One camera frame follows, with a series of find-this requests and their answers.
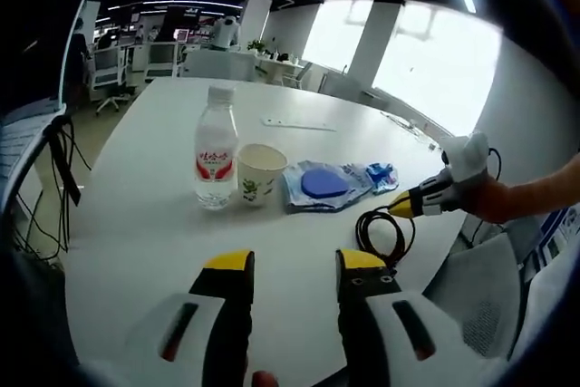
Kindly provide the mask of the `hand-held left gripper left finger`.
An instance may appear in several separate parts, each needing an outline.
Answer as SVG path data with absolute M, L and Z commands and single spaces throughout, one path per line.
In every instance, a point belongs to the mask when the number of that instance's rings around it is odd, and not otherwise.
M 166 297 L 129 331 L 93 382 L 242 382 L 252 331 L 255 254 L 210 259 L 186 293 Z

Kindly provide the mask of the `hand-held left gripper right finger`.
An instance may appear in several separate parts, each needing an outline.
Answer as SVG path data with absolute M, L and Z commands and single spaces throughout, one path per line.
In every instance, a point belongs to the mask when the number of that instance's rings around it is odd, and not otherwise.
M 377 256 L 336 252 L 338 329 L 349 382 L 490 382 L 495 363 L 422 294 L 403 291 Z

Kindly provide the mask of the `person's right hand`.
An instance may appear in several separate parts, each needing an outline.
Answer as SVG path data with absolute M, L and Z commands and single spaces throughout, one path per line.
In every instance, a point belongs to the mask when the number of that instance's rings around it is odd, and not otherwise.
M 486 176 L 463 194 L 459 204 L 462 210 L 485 222 L 503 224 L 515 217 L 512 194 L 510 187 Z

